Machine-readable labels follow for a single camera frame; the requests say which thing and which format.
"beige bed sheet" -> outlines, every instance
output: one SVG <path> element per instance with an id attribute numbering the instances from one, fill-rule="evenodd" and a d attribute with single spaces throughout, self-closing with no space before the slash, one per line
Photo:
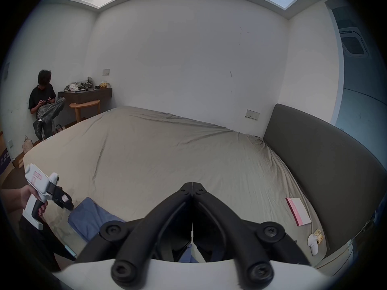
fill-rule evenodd
<path id="1" fill-rule="evenodd" d="M 45 140 L 24 157 L 44 173 L 57 172 L 74 206 L 89 196 L 123 220 L 143 218 L 185 182 L 200 182 L 238 216 L 275 221 L 297 240 L 315 266 L 308 236 L 323 232 L 317 214 L 282 160 L 258 137 L 213 124 L 133 107 L 99 114 Z M 298 227 L 285 200 L 299 197 L 312 223 Z M 77 254 L 85 242 L 54 203 L 45 218 Z"/>

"curly hair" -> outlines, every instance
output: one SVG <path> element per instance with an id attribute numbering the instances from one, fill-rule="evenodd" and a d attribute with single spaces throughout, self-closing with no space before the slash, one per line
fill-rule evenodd
<path id="1" fill-rule="evenodd" d="M 47 85 L 50 83 L 51 79 L 51 71 L 48 70 L 41 70 L 39 72 L 39 75 L 37 76 L 37 82 L 39 85 Z"/>

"clothes pile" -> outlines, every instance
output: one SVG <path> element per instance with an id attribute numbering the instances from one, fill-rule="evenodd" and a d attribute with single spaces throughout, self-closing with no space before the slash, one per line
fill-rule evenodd
<path id="1" fill-rule="evenodd" d="M 83 80 L 81 82 L 71 82 L 66 86 L 65 91 L 78 91 L 85 90 L 93 86 L 93 79 L 88 76 L 87 80 Z"/>

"screw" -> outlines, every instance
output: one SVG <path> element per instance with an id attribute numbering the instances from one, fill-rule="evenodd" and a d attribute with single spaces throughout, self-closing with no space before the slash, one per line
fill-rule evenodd
<path id="1" fill-rule="evenodd" d="M 118 260 L 111 268 L 111 276 L 119 282 L 130 282 L 136 277 L 136 269 L 133 264 Z"/>
<path id="2" fill-rule="evenodd" d="M 250 269 L 249 278 L 254 283 L 261 283 L 273 277 L 273 269 L 266 263 L 260 263 Z"/>
<path id="3" fill-rule="evenodd" d="M 277 235 L 277 229 L 270 226 L 270 227 L 266 227 L 264 229 L 264 233 L 267 235 L 267 236 L 270 236 L 270 237 L 273 237 L 273 236 L 276 236 Z"/>
<path id="4" fill-rule="evenodd" d="M 111 225 L 106 229 L 107 234 L 114 235 L 121 232 L 121 227 L 118 225 Z"/>

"person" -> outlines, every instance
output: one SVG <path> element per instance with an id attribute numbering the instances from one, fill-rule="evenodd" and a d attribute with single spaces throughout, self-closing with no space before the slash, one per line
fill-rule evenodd
<path id="1" fill-rule="evenodd" d="M 37 76 L 38 85 L 29 96 L 28 109 L 31 114 L 36 114 L 33 123 L 34 131 L 39 140 L 42 140 L 42 129 L 46 138 L 53 135 L 52 121 L 65 106 L 65 98 L 55 101 L 56 94 L 50 84 L 51 71 L 41 70 Z"/>
<path id="2" fill-rule="evenodd" d="M 18 209 L 25 209 L 30 195 L 41 200 L 35 188 L 26 185 L 19 189 L 2 189 L 0 195 L 3 206 L 7 213 Z M 41 218 L 46 211 L 47 201 L 38 210 L 37 218 L 43 225 L 42 230 L 36 229 L 24 216 L 19 221 L 19 236 L 27 250 L 49 271 L 58 272 L 60 267 L 56 261 L 55 254 L 65 257 L 71 261 L 75 258 L 60 240 L 52 232 L 48 224 Z"/>
<path id="3" fill-rule="evenodd" d="M 19 189 L 2 189 L 1 197 L 7 213 L 12 213 L 15 210 L 25 209 L 29 196 L 33 194 L 39 201 L 40 198 L 37 191 L 32 186 L 26 185 Z M 38 210 L 38 215 L 41 217 L 46 210 L 47 201 Z"/>

